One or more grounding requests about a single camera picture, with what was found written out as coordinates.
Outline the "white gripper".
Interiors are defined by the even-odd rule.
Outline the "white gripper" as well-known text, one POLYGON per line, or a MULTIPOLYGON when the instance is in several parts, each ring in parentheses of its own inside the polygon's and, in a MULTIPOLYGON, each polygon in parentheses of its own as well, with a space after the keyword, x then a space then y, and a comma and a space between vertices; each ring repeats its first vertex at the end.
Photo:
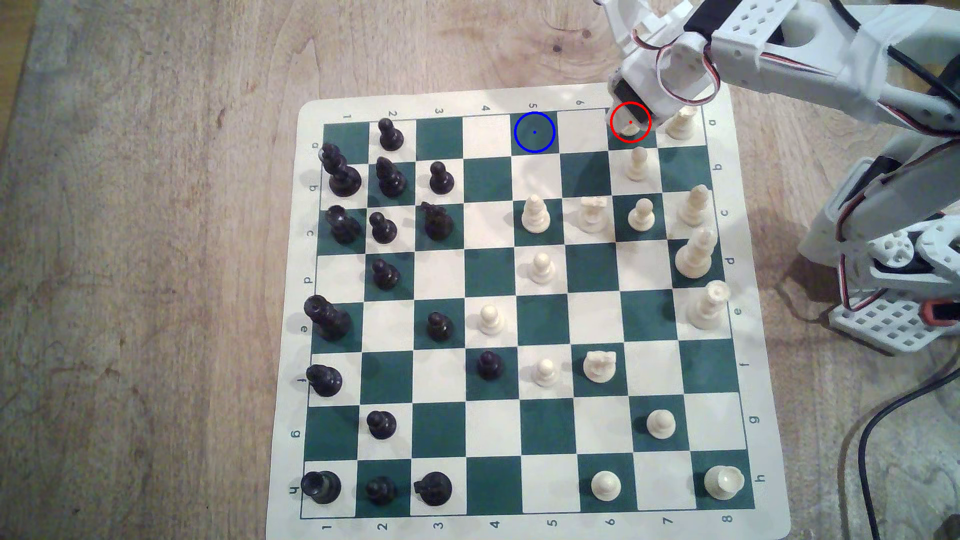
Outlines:
POLYGON ((648 1, 596 1, 605 13, 624 67, 609 77, 614 126, 660 126, 684 106, 701 106, 719 92, 719 76, 707 57, 708 41, 683 31, 662 45, 638 46, 635 30, 655 13, 648 1))

